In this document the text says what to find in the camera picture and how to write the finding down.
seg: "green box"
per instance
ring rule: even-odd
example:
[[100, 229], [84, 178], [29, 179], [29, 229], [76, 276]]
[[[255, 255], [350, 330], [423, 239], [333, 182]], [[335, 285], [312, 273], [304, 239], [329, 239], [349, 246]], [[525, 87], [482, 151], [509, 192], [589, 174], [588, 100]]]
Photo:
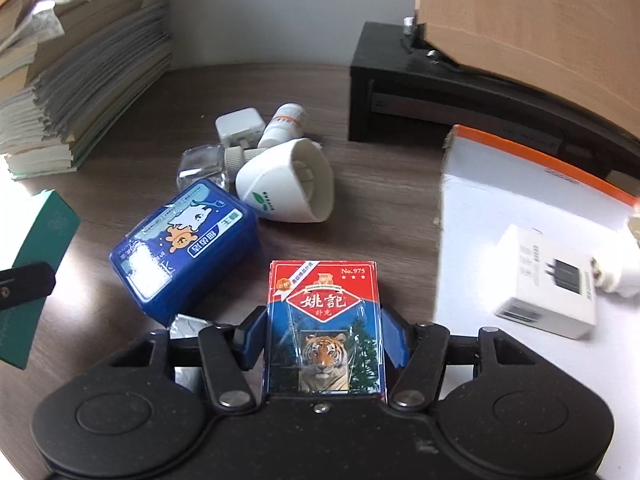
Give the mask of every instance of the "green box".
[[[15, 207], [2, 223], [0, 270], [36, 262], [58, 270], [80, 219], [60, 195], [46, 190]], [[0, 360], [24, 370], [44, 302], [42, 298], [0, 311]]]

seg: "blue tissue package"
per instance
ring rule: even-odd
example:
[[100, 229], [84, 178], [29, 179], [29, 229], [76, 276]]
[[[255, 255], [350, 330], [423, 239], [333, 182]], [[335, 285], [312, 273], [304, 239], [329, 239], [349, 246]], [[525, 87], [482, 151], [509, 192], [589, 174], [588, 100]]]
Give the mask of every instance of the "blue tissue package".
[[140, 222], [110, 260], [140, 309], [168, 326], [258, 245], [253, 210], [203, 178]]

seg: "wooden board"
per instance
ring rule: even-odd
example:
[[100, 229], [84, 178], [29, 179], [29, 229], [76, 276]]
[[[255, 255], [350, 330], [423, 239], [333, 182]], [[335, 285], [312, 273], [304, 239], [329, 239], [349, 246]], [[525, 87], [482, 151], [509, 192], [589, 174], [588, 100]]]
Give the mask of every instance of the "wooden board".
[[416, 0], [424, 39], [640, 138], [640, 0]]

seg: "white power adapter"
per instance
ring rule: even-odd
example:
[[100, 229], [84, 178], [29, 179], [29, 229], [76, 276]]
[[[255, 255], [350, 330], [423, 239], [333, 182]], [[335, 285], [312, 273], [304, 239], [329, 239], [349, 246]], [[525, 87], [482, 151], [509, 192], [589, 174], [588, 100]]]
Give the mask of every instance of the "white power adapter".
[[498, 243], [497, 262], [496, 316], [571, 339], [595, 327], [590, 256], [512, 225]]
[[216, 130], [220, 144], [225, 148], [241, 146], [244, 149], [255, 148], [264, 131], [264, 121], [258, 110], [245, 108], [216, 119]]

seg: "wooden table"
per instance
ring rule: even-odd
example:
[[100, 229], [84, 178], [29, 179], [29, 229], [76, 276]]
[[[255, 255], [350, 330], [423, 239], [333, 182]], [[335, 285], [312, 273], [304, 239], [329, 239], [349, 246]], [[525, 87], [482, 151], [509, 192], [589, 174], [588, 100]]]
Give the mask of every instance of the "wooden table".
[[128, 295], [110, 250], [177, 192], [187, 148], [215, 142], [215, 119], [256, 107], [265, 120], [288, 101], [309, 112], [309, 137], [334, 168], [336, 203], [323, 224], [260, 222], [262, 250], [248, 257], [195, 314], [239, 322], [266, 297], [277, 259], [375, 260], [380, 295], [410, 321], [433, 313], [442, 150], [347, 142], [346, 68], [258, 64], [166, 74], [118, 121], [77, 173], [36, 178], [82, 223], [57, 274], [25, 371], [0, 363], [0, 449], [27, 480], [46, 468], [30, 434], [38, 403], [89, 366], [157, 325]]

